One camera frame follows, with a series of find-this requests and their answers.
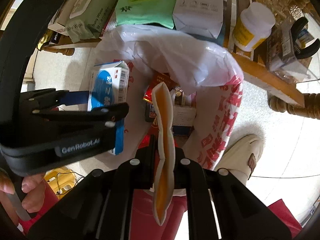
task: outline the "blue and white box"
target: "blue and white box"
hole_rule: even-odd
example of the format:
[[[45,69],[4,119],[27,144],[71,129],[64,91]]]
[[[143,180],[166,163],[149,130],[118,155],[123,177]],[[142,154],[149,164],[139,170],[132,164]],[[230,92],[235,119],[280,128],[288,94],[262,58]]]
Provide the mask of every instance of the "blue and white box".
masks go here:
[[[94,66],[90,76],[88,111],[124,103],[127,99],[129,68],[124,61]]]

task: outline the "orange and white pouch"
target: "orange and white pouch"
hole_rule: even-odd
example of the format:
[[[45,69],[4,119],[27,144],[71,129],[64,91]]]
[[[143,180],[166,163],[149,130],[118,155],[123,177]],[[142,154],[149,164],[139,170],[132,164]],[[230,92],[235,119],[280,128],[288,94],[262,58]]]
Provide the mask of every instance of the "orange and white pouch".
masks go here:
[[[152,90],[152,103],[159,126],[159,164],[156,168],[153,194],[153,216],[162,225],[167,215],[174,190],[175,145],[171,131],[173,105],[167,85],[162,82]]]

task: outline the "shoe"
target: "shoe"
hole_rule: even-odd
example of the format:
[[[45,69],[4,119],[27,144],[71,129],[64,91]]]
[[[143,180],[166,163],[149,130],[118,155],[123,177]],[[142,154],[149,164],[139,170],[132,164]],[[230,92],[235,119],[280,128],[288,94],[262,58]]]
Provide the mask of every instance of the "shoe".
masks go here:
[[[246,185],[262,152],[262,140],[254,134],[247,135],[223,155],[214,171],[220,168],[228,169],[242,184]]]

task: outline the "yellow label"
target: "yellow label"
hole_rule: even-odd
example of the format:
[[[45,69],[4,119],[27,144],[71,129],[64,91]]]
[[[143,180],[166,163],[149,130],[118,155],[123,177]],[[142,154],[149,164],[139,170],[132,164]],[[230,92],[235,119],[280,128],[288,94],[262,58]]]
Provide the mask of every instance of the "yellow label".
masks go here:
[[[260,40],[258,40],[258,42],[256,44],[254,44],[254,46],[252,47],[252,49],[256,49],[261,43],[263,43],[266,40],[266,38],[261,38]]]
[[[233,30],[233,36],[242,46],[247,46],[254,38],[254,35],[243,25],[240,17]]]

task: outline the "human hand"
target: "human hand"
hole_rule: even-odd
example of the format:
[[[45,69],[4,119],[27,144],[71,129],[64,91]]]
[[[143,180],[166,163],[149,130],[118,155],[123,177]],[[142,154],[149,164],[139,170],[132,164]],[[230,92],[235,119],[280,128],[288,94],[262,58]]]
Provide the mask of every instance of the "human hand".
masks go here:
[[[44,203],[44,173],[36,174],[33,176],[25,177],[22,180],[22,191],[27,193],[26,197],[22,201],[22,207],[29,213],[38,212]],[[17,225],[18,216],[12,206],[10,200],[5,193],[14,194],[14,186],[10,178],[0,172],[0,202],[12,221]]]

